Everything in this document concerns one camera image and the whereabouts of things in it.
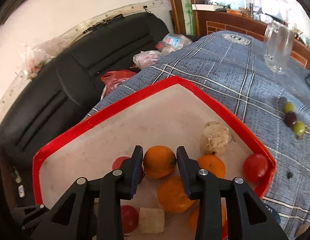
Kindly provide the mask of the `large red tomato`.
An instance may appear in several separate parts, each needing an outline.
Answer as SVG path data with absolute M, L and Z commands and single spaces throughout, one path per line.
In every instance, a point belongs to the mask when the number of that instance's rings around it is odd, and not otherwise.
M 130 157 L 127 156 L 121 156 L 115 159 L 115 161 L 112 164 L 112 170 L 119 170 L 123 161 L 130 159 Z

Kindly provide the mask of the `green grape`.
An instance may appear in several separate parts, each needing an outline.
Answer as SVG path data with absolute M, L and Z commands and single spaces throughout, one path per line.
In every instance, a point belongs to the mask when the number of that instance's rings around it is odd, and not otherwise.
M 283 112 L 285 114 L 289 113 L 289 112 L 293 112 L 295 110 L 294 105 L 292 104 L 292 102 L 287 102 L 284 107 L 283 107 Z
M 292 130 L 298 138 L 301 138 L 305 133 L 305 124 L 302 121 L 296 121 L 292 126 Z

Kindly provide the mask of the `dark purple grape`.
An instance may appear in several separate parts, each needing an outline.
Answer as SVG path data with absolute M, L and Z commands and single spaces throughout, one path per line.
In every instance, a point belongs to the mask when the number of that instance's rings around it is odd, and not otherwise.
M 289 111 L 285 114 L 284 122 L 286 126 L 292 128 L 294 124 L 297 122 L 297 116 L 294 111 Z

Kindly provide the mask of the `blue plaid tablecloth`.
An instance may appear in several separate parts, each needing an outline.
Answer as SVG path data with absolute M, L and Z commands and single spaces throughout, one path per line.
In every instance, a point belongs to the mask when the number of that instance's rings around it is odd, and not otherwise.
M 160 58 L 89 113 L 171 76 L 191 81 L 225 105 L 270 151 L 277 171 L 264 202 L 279 213 L 288 238 L 295 239 L 310 225 L 310 72 L 290 60 L 288 70 L 277 75 L 265 65 L 262 42 L 219 31 Z M 287 102 L 294 105 L 297 121 L 305 124 L 301 138 L 284 122 Z

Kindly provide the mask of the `red plastic bag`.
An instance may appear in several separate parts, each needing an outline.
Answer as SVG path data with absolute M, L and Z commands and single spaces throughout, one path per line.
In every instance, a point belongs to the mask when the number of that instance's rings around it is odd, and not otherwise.
M 103 99 L 112 90 L 116 89 L 122 83 L 133 77 L 136 73 L 130 70 L 118 70 L 106 72 L 101 77 L 101 81 L 105 84 L 101 98 Z

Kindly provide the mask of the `wooden cabinet counter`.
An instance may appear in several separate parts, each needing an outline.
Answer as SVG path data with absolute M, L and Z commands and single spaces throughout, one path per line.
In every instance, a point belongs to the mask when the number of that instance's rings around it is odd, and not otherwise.
M 211 11 L 207 4 L 193 4 L 195 33 L 198 36 L 212 34 L 217 31 L 230 30 L 250 35 L 263 41 L 267 24 L 253 20 L 239 14 Z M 303 68 L 310 71 L 310 49 L 302 42 L 294 40 L 291 58 L 296 60 Z

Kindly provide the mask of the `clear bag with packets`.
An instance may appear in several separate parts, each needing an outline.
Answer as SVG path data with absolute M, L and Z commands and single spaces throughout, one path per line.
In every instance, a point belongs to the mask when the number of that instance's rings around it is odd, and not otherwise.
M 156 45 L 156 49 L 161 52 L 163 56 L 169 55 L 170 53 L 180 50 L 192 43 L 190 38 L 180 34 L 167 34 L 161 41 Z

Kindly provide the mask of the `red rimmed white tray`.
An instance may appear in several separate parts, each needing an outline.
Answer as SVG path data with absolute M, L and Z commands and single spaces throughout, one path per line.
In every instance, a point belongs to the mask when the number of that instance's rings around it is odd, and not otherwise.
M 143 148 L 143 159 L 152 146 L 167 146 L 175 156 L 177 148 L 183 146 L 189 158 L 197 161 L 204 156 L 199 149 L 201 134 L 211 121 L 228 127 L 231 136 L 226 152 L 215 155 L 226 167 L 221 179 L 241 177 L 261 200 L 275 174 L 276 163 L 271 154 L 224 105 L 191 82 L 174 76 L 113 103 L 42 147 L 32 166 L 35 202 L 50 211 L 77 179 L 104 177 L 113 171 L 115 159 L 131 157 L 135 146 Z M 263 154 L 269 163 L 265 176 L 257 183 L 247 181 L 243 175 L 244 161 L 251 154 Z M 180 176 L 178 164 L 170 176 L 152 179 L 146 175 L 142 162 L 136 194 L 132 200 L 122 200 L 121 206 L 131 205 L 138 213 L 141 207 L 163 209 L 157 190 L 174 176 Z M 190 213 L 199 205 L 199 200 L 194 201 L 185 212 L 164 211 L 164 232 L 141 233 L 137 227 L 124 234 L 124 239 L 196 239 L 189 222 Z

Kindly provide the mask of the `orange tangerine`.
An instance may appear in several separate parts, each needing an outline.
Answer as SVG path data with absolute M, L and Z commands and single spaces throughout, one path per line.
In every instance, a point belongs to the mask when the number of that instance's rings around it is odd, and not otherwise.
M 193 232 L 195 232 L 197 228 L 198 214 L 199 214 L 199 205 L 196 206 L 190 213 L 189 222 L 190 222 L 190 228 L 192 229 Z M 221 216 L 222 226 L 224 226 L 227 220 L 227 214 L 223 204 L 221 205 L 221 214 L 222 214 Z
M 157 199 L 165 212 L 182 213 L 194 204 L 186 195 L 180 176 L 164 181 L 157 190 Z
M 209 171 L 217 178 L 224 178 L 226 174 L 226 167 L 223 161 L 215 155 L 204 155 L 197 159 L 200 168 Z
M 169 147 L 156 145 L 144 154 L 143 166 L 148 177 L 162 179 L 175 172 L 177 160 Z

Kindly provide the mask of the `clear glass pitcher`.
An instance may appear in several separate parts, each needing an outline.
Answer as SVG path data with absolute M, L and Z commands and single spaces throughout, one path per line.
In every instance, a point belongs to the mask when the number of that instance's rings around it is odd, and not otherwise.
M 284 74 L 294 45 L 294 32 L 277 21 L 270 22 L 264 35 L 264 61 L 276 74 Z

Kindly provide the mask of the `black leather sofa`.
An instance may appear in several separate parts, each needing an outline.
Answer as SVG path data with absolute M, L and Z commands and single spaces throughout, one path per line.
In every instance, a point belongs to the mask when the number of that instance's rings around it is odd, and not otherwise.
M 30 168 L 42 146 L 80 122 L 100 101 L 103 74 L 130 68 L 135 54 L 153 50 L 168 32 L 149 12 L 118 16 L 98 24 L 46 64 L 0 125 L 0 147 L 11 164 Z

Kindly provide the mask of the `small red tomato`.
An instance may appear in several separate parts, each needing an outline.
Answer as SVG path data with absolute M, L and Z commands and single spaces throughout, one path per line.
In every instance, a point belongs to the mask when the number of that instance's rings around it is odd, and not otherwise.
M 263 154 L 249 155 L 243 164 L 243 175 L 247 181 L 257 183 L 261 180 L 269 167 L 267 157 Z
M 132 233 L 138 227 L 139 213 L 135 207 L 131 205 L 121 206 L 121 223 L 124 234 Z

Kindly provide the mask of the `clear plastic bag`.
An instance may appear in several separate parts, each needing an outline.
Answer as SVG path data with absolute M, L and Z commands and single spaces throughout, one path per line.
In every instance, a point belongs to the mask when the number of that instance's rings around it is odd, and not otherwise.
M 161 52 L 157 50 L 141 51 L 139 54 L 134 55 L 133 63 L 139 69 L 144 69 L 155 64 L 161 57 Z

